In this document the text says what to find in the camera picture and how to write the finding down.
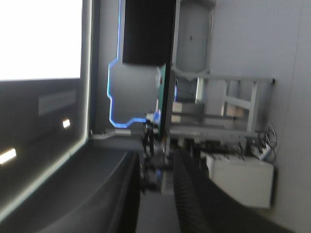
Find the white screen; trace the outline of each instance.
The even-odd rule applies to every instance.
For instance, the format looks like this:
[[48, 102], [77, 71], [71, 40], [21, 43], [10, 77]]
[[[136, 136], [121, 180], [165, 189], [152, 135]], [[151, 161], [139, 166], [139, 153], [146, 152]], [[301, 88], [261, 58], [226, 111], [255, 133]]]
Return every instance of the white screen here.
[[0, 0], [0, 81], [80, 78], [82, 0]]

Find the gray wall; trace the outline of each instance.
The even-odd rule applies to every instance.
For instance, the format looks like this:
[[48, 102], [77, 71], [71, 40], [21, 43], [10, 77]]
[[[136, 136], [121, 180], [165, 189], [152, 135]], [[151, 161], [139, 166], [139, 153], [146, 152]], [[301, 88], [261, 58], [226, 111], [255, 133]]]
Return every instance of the gray wall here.
[[[107, 97], [108, 64], [117, 56], [118, 0], [101, 1], [98, 93], [95, 132], [113, 128], [109, 122], [110, 100]], [[121, 47], [119, 62], [111, 69], [111, 93], [114, 97], [114, 120], [125, 123], [144, 117], [156, 107], [156, 67], [122, 64], [125, 0], [122, 0]]]
[[[218, 0], [209, 58], [212, 74], [276, 78], [259, 110], [259, 128], [272, 123], [280, 139], [276, 201], [260, 212], [298, 233], [311, 232], [310, 25], [310, 0]], [[223, 85], [207, 83], [209, 113], [220, 113]], [[235, 92], [247, 99], [248, 87]]]
[[[17, 157], [0, 166], [0, 220], [4, 208], [51, 168], [73, 145], [85, 138], [87, 94], [88, 0], [84, 0], [81, 78], [75, 80], [0, 82], [0, 152], [16, 148]], [[76, 91], [76, 103], [38, 115], [41, 96]], [[71, 127], [64, 130], [62, 120]]]

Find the white printer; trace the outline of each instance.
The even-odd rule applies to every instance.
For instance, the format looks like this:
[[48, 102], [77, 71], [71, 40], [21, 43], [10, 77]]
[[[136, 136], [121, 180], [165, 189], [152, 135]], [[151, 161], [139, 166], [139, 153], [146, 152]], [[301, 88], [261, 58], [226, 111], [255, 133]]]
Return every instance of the white printer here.
[[274, 167], [252, 157], [201, 153], [209, 178], [239, 203], [270, 208]]

